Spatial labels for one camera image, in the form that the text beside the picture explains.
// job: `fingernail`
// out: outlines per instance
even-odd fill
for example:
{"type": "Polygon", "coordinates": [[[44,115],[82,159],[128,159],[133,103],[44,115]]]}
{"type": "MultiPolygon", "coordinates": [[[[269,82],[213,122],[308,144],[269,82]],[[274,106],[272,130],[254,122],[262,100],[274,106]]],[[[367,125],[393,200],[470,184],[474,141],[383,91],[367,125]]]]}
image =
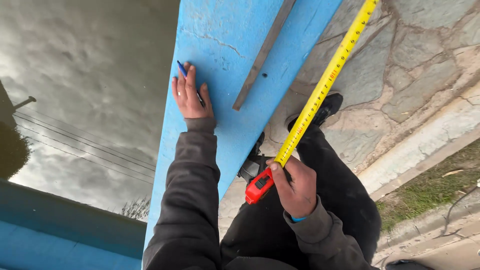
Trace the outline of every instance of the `fingernail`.
{"type": "Polygon", "coordinates": [[[272,165],[270,165],[270,169],[272,171],[276,171],[278,169],[278,163],[276,163],[276,162],[272,163],[272,165]]]}

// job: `hand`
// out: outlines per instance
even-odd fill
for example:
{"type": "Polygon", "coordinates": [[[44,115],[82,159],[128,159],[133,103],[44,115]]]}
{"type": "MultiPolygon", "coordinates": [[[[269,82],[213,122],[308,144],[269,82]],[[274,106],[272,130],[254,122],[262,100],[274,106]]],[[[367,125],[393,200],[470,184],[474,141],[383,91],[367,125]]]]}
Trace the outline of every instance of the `hand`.
{"type": "Polygon", "coordinates": [[[194,65],[185,62],[183,65],[187,73],[187,79],[183,77],[179,69],[179,78],[172,78],[172,94],[177,106],[184,118],[213,118],[212,103],[208,95],[207,84],[200,87],[200,96],[204,100],[205,107],[200,103],[195,86],[196,68],[194,65]]]}
{"type": "Polygon", "coordinates": [[[289,183],[282,166],[273,160],[268,160],[267,164],[272,170],[283,209],[296,219],[310,215],[317,205],[317,173],[295,157],[290,157],[285,164],[285,169],[292,176],[289,183]]]}

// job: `blue concrete ledge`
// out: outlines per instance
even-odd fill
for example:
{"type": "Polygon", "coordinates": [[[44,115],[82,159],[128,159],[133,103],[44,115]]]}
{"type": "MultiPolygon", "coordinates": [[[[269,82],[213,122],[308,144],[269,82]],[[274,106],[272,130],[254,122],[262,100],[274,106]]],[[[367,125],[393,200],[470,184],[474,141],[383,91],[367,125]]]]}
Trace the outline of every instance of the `blue concrete ledge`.
{"type": "MultiPolygon", "coordinates": [[[[218,121],[217,163],[221,170],[220,198],[235,177],[303,62],[341,0],[297,0],[240,112],[232,109],[253,61],[283,0],[204,1],[180,3],[175,52],[170,77],[177,76],[176,60],[197,66],[197,87],[208,83],[218,121]]],[[[160,140],[145,246],[160,215],[167,169],[175,155],[183,117],[168,91],[160,140]]]]}

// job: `cable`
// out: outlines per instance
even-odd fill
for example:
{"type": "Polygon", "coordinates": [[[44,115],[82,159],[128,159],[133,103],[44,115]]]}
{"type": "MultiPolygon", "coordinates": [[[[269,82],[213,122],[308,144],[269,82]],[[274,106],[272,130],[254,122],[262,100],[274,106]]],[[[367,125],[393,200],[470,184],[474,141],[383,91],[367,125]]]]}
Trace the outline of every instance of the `cable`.
{"type": "Polygon", "coordinates": [[[126,169],[128,169],[128,170],[130,170],[130,171],[139,173],[139,174],[141,174],[141,175],[145,175],[145,176],[150,177],[150,178],[153,179],[153,177],[150,176],[150,175],[146,175],[146,174],[144,174],[144,173],[137,172],[137,171],[135,171],[135,170],[132,170],[132,169],[130,169],[130,168],[128,168],[128,167],[125,167],[125,166],[123,166],[123,165],[120,165],[120,164],[118,164],[118,163],[114,163],[114,162],[112,162],[112,161],[110,161],[110,160],[108,160],[108,159],[104,159],[104,158],[102,158],[102,157],[99,157],[99,156],[97,156],[97,155],[94,155],[94,154],[92,154],[92,153],[89,153],[89,152],[87,152],[87,151],[84,151],[84,150],[82,150],[82,149],[78,149],[78,148],[73,147],[73,146],[71,146],[71,145],[69,145],[69,144],[63,143],[63,142],[61,142],[61,141],[59,141],[59,140],[56,140],[56,139],[50,138],[50,137],[48,137],[48,136],[45,136],[45,135],[43,135],[43,134],[40,134],[40,133],[38,133],[38,132],[36,132],[36,131],[33,131],[33,130],[29,129],[29,128],[26,128],[26,127],[24,127],[24,126],[22,126],[22,125],[19,125],[19,126],[21,126],[22,128],[24,128],[24,129],[26,129],[26,130],[29,130],[29,131],[31,131],[31,132],[37,133],[37,134],[40,135],[40,136],[49,138],[50,140],[54,140],[54,141],[59,142],[59,143],[61,143],[61,144],[70,146],[70,147],[72,147],[72,148],[75,148],[75,149],[77,149],[77,150],[79,150],[79,151],[82,151],[82,152],[84,152],[84,153],[90,154],[90,155],[92,155],[92,156],[94,156],[94,157],[97,157],[97,158],[99,158],[99,159],[102,159],[102,160],[111,162],[111,163],[113,163],[113,164],[119,165],[120,167],[124,167],[124,168],[126,168],[126,169]]]}
{"type": "MultiPolygon", "coordinates": [[[[46,115],[46,114],[43,114],[43,113],[41,113],[41,112],[39,112],[39,111],[37,111],[37,110],[31,109],[31,108],[29,108],[29,107],[24,107],[24,108],[29,109],[29,110],[32,110],[32,111],[34,111],[34,112],[36,112],[36,113],[38,113],[38,114],[47,116],[48,118],[53,119],[53,120],[55,120],[55,121],[58,121],[58,122],[60,122],[60,123],[63,123],[63,124],[65,124],[65,125],[69,125],[69,126],[75,128],[75,129],[78,129],[78,130],[80,130],[80,131],[82,131],[82,132],[85,132],[85,133],[87,133],[87,134],[90,134],[90,135],[92,135],[92,136],[94,136],[94,137],[97,137],[97,138],[102,139],[102,140],[104,140],[104,141],[107,141],[107,142],[109,142],[109,143],[115,144],[116,146],[121,147],[121,148],[123,148],[123,149],[128,150],[128,151],[131,152],[131,150],[129,150],[128,148],[125,148],[125,147],[120,146],[120,145],[118,145],[118,144],[116,144],[116,143],[110,142],[109,140],[100,138],[99,136],[96,136],[96,135],[91,134],[91,133],[89,133],[89,132],[87,132],[87,131],[84,131],[84,130],[82,130],[82,129],[79,129],[79,128],[77,128],[77,127],[74,127],[74,126],[72,126],[72,125],[70,125],[70,124],[68,124],[68,123],[65,123],[65,122],[63,122],[63,121],[60,121],[60,120],[55,119],[55,118],[53,118],[53,117],[50,117],[50,116],[48,116],[48,115],[46,115]]],[[[31,117],[31,118],[39,121],[39,122],[42,122],[42,123],[45,123],[45,124],[50,125],[49,123],[43,122],[43,121],[41,121],[41,120],[38,120],[38,119],[36,119],[36,118],[34,118],[34,117],[30,116],[30,115],[27,115],[27,114],[24,114],[24,113],[21,113],[21,114],[23,114],[23,115],[25,115],[25,116],[28,116],[28,117],[31,117]]],[[[78,135],[75,135],[75,136],[80,137],[80,138],[82,138],[82,139],[84,139],[84,140],[87,140],[87,141],[89,141],[89,142],[92,142],[92,141],[90,141],[90,140],[88,140],[88,139],[85,139],[85,138],[83,138],[83,137],[81,137],[81,136],[78,136],[78,135]]],[[[121,152],[118,152],[117,150],[113,150],[113,149],[111,149],[111,148],[108,148],[108,149],[110,149],[110,150],[112,150],[112,151],[115,151],[115,152],[117,152],[117,153],[119,153],[119,154],[125,155],[125,154],[123,154],[123,153],[121,153],[121,152]]],[[[128,156],[128,155],[125,155],[125,156],[127,156],[127,157],[129,157],[129,158],[132,158],[132,159],[134,159],[134,160],[137,160],[137,161],[146,163],[146,164],[148,164],[148,165],[150,165],[150,166],[154,166],[154,167],[155,167],[155,165],[150,164],[150,163],[148,163],[148,162],[138,160],[138,159],[133,158],[133,157],[130,157],[130,156],[128,156]]]]}
{"type": "Polygon", "coordinates": [[[142,181],[142,182],[149,183],[149,184],[153,185],[153,183],[150,183],[150,182],[148,182],[148,181],[142,180],[142,179],[140,179],[140,178],[136,178],[135,176],[131,176],[131,175],[129,175],[129,174],[126,174],[126,173],[117,171],[117,170],[115,170],[115,169],[109,168],[109,167],[104,166],[104,165],[102,165],[102,164],[99,164],[99,163],[96,163],[96,162],[94,162],[94,161],[88,160],[88,159],[86,159],[86,158],[79,157],[79,156],[77,156],[77,155],[75,155],[75,154],[72,154],[72,153],[63,151],[62,149],[56,148],[55,146],[51,146],[51,145],[46,144],[46,143],[44,143],[44,142],[35,140],[35,139],[33,139],[32,137],[27,137],[27,138],[32,139],[32,140],[34,140],[34,141],[37,141],[37,142],[39,142],[39,143],[42,143],[42,144],[44,144],[44,145],[50,146],[50,147],[52,147],[52,148],[54,148],[54,149],[56,149],[56,150],[62,151],[62,152],[64,152],[64,153],[70,154],[70,155],[72,155],[72,156],[75,156],[75,157],[84,159],[84,160],[89,161],[89,162],[91,162],[91,163],[95,163],[96,165],[100,165],[100,166],[105,167],[105,168],[107,168],[107,169],[109,169],[109,170],[112,170],[112,171],[115,171],[115,172],[119,172],[119,173],[124,174],[124,175],[126,175],[126,176],[129,176],[129,177],[131,177],[131,178],[135,178],[135,179],[140,180],[140,181],[142,181]]]}
{"type": "Polygon", "coordinates": [[[452,212],[452,209],[453,207],[455,207],[455,205],[457,205],[457,203],[459,203],[461,200],[463,200],[463,198],[467,197],[468,195],[470,195],[472,192],[474,192],[479,186],[475,186],[472,190],[468,191],[465,195],[463,195],[462,197],[460,197],[460,199],[458,199],[456,202],[454,202],[452,204],[452,206],[450,207],[450,209],[448,210],[448,214],[447,214],[447,217],[446,217],[446,221],[445,221],[445,227],[444,227],[444,230],[443,232],[435,237],[434,239],[436,238],[440,238],[440,237],[445,237],[445,236],[450,236],[450,235],[454,235],[456,234],[457,232],[459,232],[462,228],[454,231],[453,233],[449,233],[449,234],[445,234],[447,232],[447,229],[448,229],[448,224],[450,224],[450,213],[452,212]]]}
{"type": "Polygon", "coordinates": [[[100,151],[103,151],[103,152],[105,152],[105,153],[108,153],[108,154],[110,154],[110,155],[112,155],[112,156],[115,156],[115,157],[117,157],[117,158],[119,158],[119,159],[126,160],[126,161],[131,162],[131,163],[133,163],[133,164],[136,164],[136,165],[138,165],[138,166],[140,166],[140,167],[144,167],[145,169],[148,169],[148,170],[151,170],[151,171],[155,172],[155,170],[152,170],[152,169],[150,169],[150,168],[148,168],[148,167],[145,167],[145,166],[140,165],[140,164],[138,164],[138,163],[135,163],[135,162],[133,162],[133,161],[131,161],[131,160],[125,159],[125,158],[123,158],[123,157],[119,157],[119,156],[114,155],[114,154],[112,154],[112,153],[109,153],[109,152],[107,152],[107,151],[105,151],[105,150],[103,150],[103,149],[100,149],[100,148],[95,147],[95,146],[92,146],[92,145],[90,145],[90,144],[88,144],[88,143],[85,143],[85,142],[82,142],[82,141],[77,140],[77,139],[75,139],[75,138],[72,138],[72,137],[70,137],[70,136],[67,136],[67,135],[65,135],[65,134],[63,134],[63,133],[60,133],[60,132],[56,131],[56,130],[53,130],[53,129],[48,128],[48,127],[46,127],[46,126],[40,125],[40,124],[38,124],[38,123],[35,123],[35,122],[32,121],[32,120],[23,118],[23,117],[18,116],[18,115],[15,115],[15,116],[18,117],[18,118],[27,120],[27,121],[29,121],[29,122],[32,122],[32,123],[34,123],[34,124],[36,124],[36,125],[39,125],[39,126],[41,126],[41,127],[44,127],[44,128],[46,128],[46,129],[51,130],[51,131],[53,131],[53,132],[55,132],[55,133],[58,133],[58,134],[60,134],[60,135],[63,135],[63,136],[65,136],[65,137],[67,137],[67,138],[70,138],[70,139],[72,139],[72,140],[81,142],[81,143],[86,144],[86,145],[88,145],[88,146],[90,146],[90,147],[93,147],[93,148],[95,148],[95,149],[98,149],[98,150],[100,150],[100,151]]]}

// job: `black pants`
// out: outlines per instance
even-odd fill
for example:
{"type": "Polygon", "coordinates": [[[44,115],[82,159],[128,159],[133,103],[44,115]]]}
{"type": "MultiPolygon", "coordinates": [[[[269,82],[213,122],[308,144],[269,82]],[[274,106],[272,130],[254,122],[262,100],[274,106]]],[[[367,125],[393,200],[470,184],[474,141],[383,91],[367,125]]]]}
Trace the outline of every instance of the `black pants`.
{"type": "MultiPolygon", "coordinates": [[[[371,263],[381,220],[365,187],[337,156],[320,129],[308,128],[297,151],[301,161],[317,173],[317,194],[323,206],[343,221],[344,234],[357,240],[365,260],[371,263]]],[[[225,266],[238,256],[264,257],[308,269],[308,259],[282,213],[275,186],[257,204],[244,203],[220,243],[222,264],[225,266]]]]}

